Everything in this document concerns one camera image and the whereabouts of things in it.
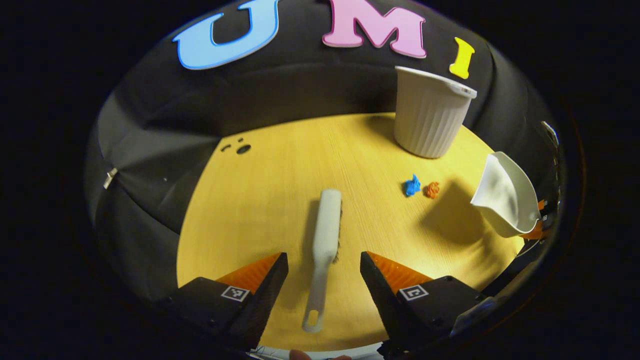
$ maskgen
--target pink letter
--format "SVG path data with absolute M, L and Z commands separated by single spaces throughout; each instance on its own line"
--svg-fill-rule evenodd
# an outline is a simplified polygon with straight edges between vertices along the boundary
M 395 52 L 414 58 L 425 58 L 422 48 L 422 23 L 424 18 L 407 9 L 393 8 L 380 15 L 367 0 L 330 0 L 333 10 L 331 32 L 322 37 L 325 45 L 333 47 L 358 47 L 362 37 L 356 34 L 356 21 L 375 47 L 383 47 L 397 30 L 391 42 Z

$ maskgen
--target white cup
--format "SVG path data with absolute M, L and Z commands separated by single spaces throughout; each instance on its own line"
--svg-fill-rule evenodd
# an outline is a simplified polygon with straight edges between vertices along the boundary
M 477 92 L 430 72 L 396 66 L 394 136 L 405 150 L 439 158 L 451 147 Z

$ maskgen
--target blue letter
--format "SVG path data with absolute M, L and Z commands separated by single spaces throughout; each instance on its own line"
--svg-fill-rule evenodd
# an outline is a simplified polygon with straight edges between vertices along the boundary
M 238 6 L 238 10 L 249 9 L 249 32 L 226 44 L 213 41 L 213 24 L 223 16 L 222 13 L 179 33 L 173 41 L 178 42 L 180 63 L 191 70 L 211 69 L 258 51 L 278 33 L 278 1 L 252 0 Z

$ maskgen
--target foam letter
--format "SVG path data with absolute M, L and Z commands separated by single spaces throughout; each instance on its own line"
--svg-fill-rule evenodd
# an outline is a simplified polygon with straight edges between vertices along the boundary
M 476 50 L 461 38 L 455 38 L 458 43 L 458 55 L 456 61 L 449 65 L 449 72 L 463 79 L 469 77 L 469 63 L 471 62 L 471 54 Z
M 213 41 L 213 24 L 222 13 L 210 16 L 189 27 L 173 38 L 178 42 L 178 59 L 191 70 L 218 67 L 258 51 L 278 33 L 278 1 L 252 0 L 238 6 L 249 10 L 250 28 L 243 37 L 216 44 Z
M 424 18 L 403 8 L 393 8 L 380 15 L 366 0 L 330 0 L 333 11 L 331 32 L 322 37 L 323 42 L 333 47 L 358 47 L 363 44 L 356 34 L 356 21 L 375 47 L 383 47 L 397 31 L 391 42 L 395 52 L 414 58 L 425 58 L 422 48 L 422 23 Z

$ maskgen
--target finger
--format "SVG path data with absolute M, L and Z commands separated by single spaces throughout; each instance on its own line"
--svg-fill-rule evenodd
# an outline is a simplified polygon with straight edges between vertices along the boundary
M 311 360 L 311 357 L 300 350 L 291 349 L 289 352 L 289 360 Z

